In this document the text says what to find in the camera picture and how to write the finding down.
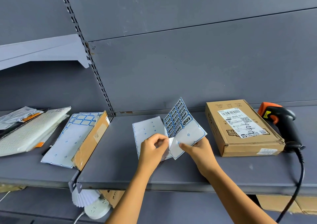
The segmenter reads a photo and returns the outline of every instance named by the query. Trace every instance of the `forearm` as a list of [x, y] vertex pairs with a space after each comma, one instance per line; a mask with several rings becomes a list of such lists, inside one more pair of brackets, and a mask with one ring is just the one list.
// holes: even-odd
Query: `forearm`
[[220, 167], [210, 171], [207, 179], [235, 224], [276, 223], [248, 198]]
[[149, 176], [137, 171], [106, 224], [136, 224]]

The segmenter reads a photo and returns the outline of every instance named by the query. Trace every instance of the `finger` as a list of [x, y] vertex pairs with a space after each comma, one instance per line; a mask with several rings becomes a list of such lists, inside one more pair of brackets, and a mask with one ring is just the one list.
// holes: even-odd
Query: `finger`
[[156, 133], [156, 134], [150, 136], [150, 137], [148, 138], [148, 140], [154, 144], [154, 143], [156, 143], [158, 140], [164, 140], [164, 139], [166, 139], [166, 138], [168, 139], [168, 137], [167, 137], [166, 135]]
[[168, 143], [169, 143], [169, 139], [164, 139], [163, 143], [161, 144], [160, 147], [157, 148], [157, 150], [162, 153], [162, 155], [164, 154], [165, 150], [168, 147]]
[[185, 152], [187, 152], [188, 154], [191, 154], [192, 153], [192, 150], [193, 150], [193, 146], [190, 146], [190, 145], [187, 145], [187, 144], [184, 144], [184, 143], [180, 143], [179, 144], [179, 147], [183, 150], [183, 151], [185, 151]]

